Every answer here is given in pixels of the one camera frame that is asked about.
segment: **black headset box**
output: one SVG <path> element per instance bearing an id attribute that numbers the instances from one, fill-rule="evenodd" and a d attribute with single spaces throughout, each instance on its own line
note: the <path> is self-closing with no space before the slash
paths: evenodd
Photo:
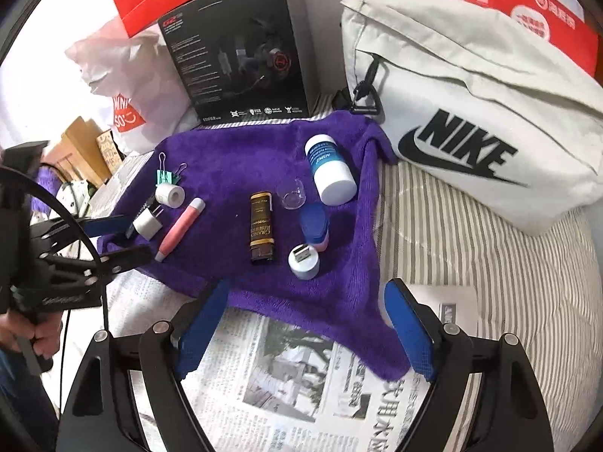
<path id="1" fill-rule="evenodd" d="M 306 0 L 192 0 L 159 26 L 203 125 L 312 116 Z"/>

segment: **human hand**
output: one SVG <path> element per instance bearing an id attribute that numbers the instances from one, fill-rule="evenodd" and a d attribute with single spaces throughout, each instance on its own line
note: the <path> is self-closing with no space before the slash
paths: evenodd
<path id="1" fill-rule="evenodd" d="M 60 348 L 62 313 L 51 313 L 44 321 L 34 325 L 25 316 L 14 310 L 0 315 L 0 345 L 14 352 L 21 352 L 16 337 L 31 340 L 35 338 L 33 349 L 36 355 L 50 359 Z"/>

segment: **pink pen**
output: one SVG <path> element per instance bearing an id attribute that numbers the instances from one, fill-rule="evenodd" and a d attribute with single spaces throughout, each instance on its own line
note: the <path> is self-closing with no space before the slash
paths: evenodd
<path id="1" fill-rule="evenodd" d="M 186 210 L 180 214 L 178 220 L 171 227 L 170 231 L 165 235 L 164 240 L 159 246 L 159 251 L 155 255 L 155 260 L 161 263 L 166 256 L 168 256 L 178 243 L 182 241 L 186 231 L 192 226 L 195 219 L 199 217 L 199 214 L 203 212 L 205 208 L 205 202 L 203 199 L 196 198 L 192 199 L 192 202 L 188 205 Z"/>

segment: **blue jeans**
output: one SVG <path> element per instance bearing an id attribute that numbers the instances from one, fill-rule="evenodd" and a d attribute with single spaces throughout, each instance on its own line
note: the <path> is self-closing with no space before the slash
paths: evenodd
<path id="1" fill-rule="evenodd" d="M 58 418 L 41 379 L 29 373 L 23 355 L 0 348 L 0 392 L 44 452 L 54 451 Z"/>

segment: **silver screw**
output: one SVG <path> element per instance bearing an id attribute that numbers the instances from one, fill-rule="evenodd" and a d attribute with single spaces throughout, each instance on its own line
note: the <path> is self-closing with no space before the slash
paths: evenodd
<path id="1" fill-rule="evenodd" d="M 507 333 L 505 335 L 505 341 L 511 345 L 512 347 L 514 347 L 515 345 L 517 345 L 519 343 L 519 338 L 516 337 L 514 334 L 512 333 Z"/>
<path id="2" fill-rule="evenodd" d="M 170 323 L 167 321 L 159 321 L 153 325 L 153 331 L 156 334 L 165 333 L 170 328 Z"/>
<path id="3" fill-rule="evenodd" d="M 108 336 L 109 336 L 109 334 L 105 330 L 97 331 L 94 334 L 94 341 L 95 342 L 103 342 L 107 339 Z"/>
<path id="4" fill-rule="evenodd" d="M 461 329 L 454 323 L 446 323 L 444 325 L 444 331 L 451 335 L 456 335 L 461 332 Z"/>

